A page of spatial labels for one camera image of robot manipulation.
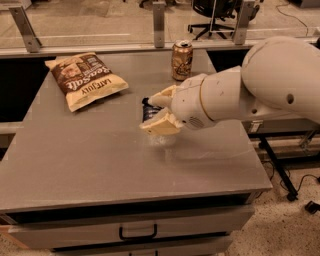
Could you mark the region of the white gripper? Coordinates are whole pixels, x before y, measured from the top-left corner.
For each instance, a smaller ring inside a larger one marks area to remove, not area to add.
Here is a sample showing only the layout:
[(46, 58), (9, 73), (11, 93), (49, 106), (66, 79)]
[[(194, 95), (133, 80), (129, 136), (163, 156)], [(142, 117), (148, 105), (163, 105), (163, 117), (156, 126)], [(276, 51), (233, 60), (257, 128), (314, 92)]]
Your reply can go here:
[(201, 85), (206, 74), (199, 74), (183, 81), (178, 87), (169, 86), (152, 95), (148, 103), (162, 107), (153, 118), (143, 122), (139, 127), (149, 135), (173, 135), (186, 126), (192, 130), (212, 127), (215, 123), (206, 115), (201, 104)]

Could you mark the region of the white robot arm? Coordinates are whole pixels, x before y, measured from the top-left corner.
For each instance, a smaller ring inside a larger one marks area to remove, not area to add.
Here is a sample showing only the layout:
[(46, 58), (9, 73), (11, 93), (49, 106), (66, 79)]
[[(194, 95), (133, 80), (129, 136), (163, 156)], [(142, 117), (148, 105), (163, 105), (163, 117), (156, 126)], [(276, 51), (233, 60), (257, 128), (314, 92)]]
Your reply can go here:
[(140, 124), (150, 135), (286, 115), (319, 124), (320, 50), (297, 38), (270, 37), (254, 45), (240, 66), (190, 77), (143, 104), (155, 109)]

